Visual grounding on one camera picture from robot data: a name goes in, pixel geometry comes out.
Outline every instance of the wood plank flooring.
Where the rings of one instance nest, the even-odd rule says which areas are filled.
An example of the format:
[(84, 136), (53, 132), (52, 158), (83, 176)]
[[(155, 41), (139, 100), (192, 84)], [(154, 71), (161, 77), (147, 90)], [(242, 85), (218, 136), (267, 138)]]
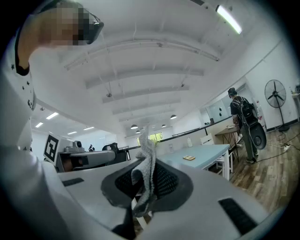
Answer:
[[(267, 143), (286, 143), (300, 133), (299, 123), (290, 127), (285, 135), (277, 130), (268, 132)], [(300, 135), (288, 143), (300, 149)], [(238, 148), (240, 162), (234, 160), (230, 182), (257, 199), (270, 213), (278, 207), (286, 206), (298, 184), (300, 151), (290, 146), (286, 153), (270, 158), (282, 153), (283, 149), (267, 145), (259, 151), (258, 162), (249, 164), (246, 162), (247, 153), (243, 141), (240, 144), (243, 145)]]

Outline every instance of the fan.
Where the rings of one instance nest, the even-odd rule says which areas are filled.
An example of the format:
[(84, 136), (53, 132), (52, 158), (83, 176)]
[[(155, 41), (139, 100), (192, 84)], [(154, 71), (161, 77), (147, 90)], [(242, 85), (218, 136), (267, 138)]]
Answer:
[(278, 130), (280, 132), (289, 130), (290, 128), (288, 126), (285, 126), (285, 123), (283, 122), (282, 112), (280, 108), (285, 103), (285, 99), (286, 99), (286, 91), (283, 84), (278, 80), (268, 81), (264, 88), (264, 94), (266, 96), (267, 102), (272, 107), (279, 108), (280, 110), (282, 126)]

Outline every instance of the table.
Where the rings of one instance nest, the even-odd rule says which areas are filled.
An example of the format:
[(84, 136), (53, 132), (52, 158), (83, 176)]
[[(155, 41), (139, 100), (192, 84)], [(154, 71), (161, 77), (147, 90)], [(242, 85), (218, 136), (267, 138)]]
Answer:
[[(224, 177), (229, 180), (229, 148), (229, 144), (199, 145), (162, 155), (158, 157), (158, 159), (167, 164), (178, 163), (203, 169), (212, 164), (218, 157), (224, 155)], [(186, 155), (196, 158), (192, 161), (188, 161), (183, 159)]]
[[(238, 141), (235, 139), (235, 133), (239, 132), (237, 127), (233, 127), (231, 129), (225, 128), (224, 130), (222, 130), (221, 132), (215, 134), (215, 136), (218, 135), (222, 135), (222, 139), (223, 139), (223, 144), (224, 144), (224, 138), (227, 140), (227, 143), (230, 145), (230, 147), (232, 148), (233, 151), (233, 147), (236, 146), (236, 144), (238, 143)], [(239, 152), (238, 152), (238, 148), (236, 148), (236, 154), (233, 151), (233, 154), (235, 155), (235, 157), (237, 158), (238, 162), (239, 162)]]
[(292, 98), (294, 99), (294, 102), (295, 102), (295, 105), (296, 105), (298, 121), (300, 121), (300, 114), (299, 114), (299, 110), (298, 110), (298, 107), (300, 108), (300, 93), (293, 93)]

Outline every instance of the white side table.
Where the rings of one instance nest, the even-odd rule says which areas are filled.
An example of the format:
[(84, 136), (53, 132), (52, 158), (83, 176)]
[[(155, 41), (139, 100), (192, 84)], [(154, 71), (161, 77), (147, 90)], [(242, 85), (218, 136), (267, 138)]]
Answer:
[(300, 93), (293, 93), (292, 94), (292, 98), (295, 101), (295, 105), (296, 105), (296, 109), (297, 109), (298, 121), (300, 121), (300, 114), (299, 114), (299, 110), (298, 110), (298, 108), (300, 109)]

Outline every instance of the black t-shirt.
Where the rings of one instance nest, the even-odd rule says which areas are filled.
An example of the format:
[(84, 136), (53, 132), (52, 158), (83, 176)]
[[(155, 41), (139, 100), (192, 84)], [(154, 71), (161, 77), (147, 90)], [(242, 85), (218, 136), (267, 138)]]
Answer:
[[(238, 102), (242, 102), (242, 101), (246, 100), (248, 102), (247, 99), (245, 99), (244, 97), (240, 97), (240, 96), (236, 96), (234, 98), (234, 100), (237, 100)], [(239, 127), (241, 128), (243, 126), (243, 122), (242, 122), (242, 119), (241, 119), (241, 116), (239, 113), (238, 105), (235, 102), (231, 102), (230, 110), (231, 110), (231, 115), (238, 115)]]

